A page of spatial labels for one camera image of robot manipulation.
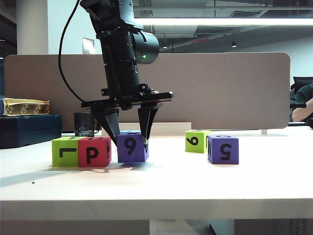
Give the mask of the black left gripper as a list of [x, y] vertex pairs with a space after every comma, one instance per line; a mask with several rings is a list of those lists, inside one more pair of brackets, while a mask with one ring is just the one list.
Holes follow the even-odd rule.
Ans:
[[97, 122], [103, 127], [111, 140], [117, 146], [117, 136], [120, 134], [118, 115], [120, 107], [122, 110], [129, 110], [133, 106], [141, 105], [138, 109], [139, 125], [145, 149], [148, 149], [148, 142], [155, 115], [159, 109], [159, 103], [171, 101], [174, 97], [172, 91], [159, 92], [148, 86], [138, 84], [124, 86], [121, 90], [114, 91], [110, 88], [101, 90], [102, 96], [107, 99], [82, 102], [81, 107], [91, 108], [91, 113]]

